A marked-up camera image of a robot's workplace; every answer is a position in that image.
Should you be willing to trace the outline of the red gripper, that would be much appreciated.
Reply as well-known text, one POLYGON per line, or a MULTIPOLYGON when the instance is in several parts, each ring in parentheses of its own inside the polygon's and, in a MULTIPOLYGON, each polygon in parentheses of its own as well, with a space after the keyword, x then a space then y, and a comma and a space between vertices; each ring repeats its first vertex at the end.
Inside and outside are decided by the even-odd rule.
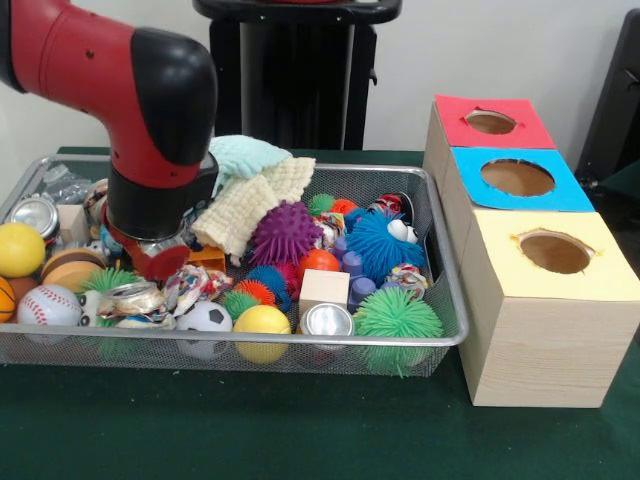
POLYGON ((131 258, 133 267, 149 281, 166 281, 189 259, 190 249, 180 235, 162 240, 143 241, 129 237, 116 229, 107 217, 104 224, 113 239, 131 258))

